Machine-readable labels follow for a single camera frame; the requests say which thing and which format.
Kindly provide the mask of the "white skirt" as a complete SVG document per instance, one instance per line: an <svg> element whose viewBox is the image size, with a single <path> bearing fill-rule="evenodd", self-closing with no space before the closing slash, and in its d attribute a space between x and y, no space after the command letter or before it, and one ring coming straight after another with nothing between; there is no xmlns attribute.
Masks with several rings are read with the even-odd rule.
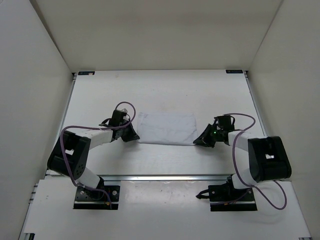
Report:
<svg viewBox="0 0 320 240"><path fill-rule="evenodd" d="M192 146L198 137L192 113L138 114L137 133L141 144Z"/></svg>

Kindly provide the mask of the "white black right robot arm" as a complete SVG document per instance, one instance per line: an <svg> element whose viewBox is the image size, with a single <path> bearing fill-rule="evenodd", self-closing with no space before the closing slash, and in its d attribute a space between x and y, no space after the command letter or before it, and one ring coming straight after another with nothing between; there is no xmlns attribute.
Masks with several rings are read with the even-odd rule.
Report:
<svg viewBox="0 0 320 240"><path fill-rule="evenodd" d="M214 118L198 134L192 114L140 113L137 127L116 116L98 129L110 134L99 161L112 175L225 175L224 195L236 200L242 189L291 176L292 169L278 136L257 137L236 127L235 114Z"/></svg>

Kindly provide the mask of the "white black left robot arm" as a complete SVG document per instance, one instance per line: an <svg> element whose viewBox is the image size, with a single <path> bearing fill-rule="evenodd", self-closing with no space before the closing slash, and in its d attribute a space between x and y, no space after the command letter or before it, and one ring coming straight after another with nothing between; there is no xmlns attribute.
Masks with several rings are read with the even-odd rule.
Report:
<svg viewBox="0 0 320 240"><path fill-rule="evenodd" d="M138 140L132 120L124 117L114 125L86 127L70 125L62 129L48 158L47 168L69 177L76 187L87 189L93 199L104 195L105 187L101 177L87 168L89 151L112 143L121 138L123 142Z"/></svg>

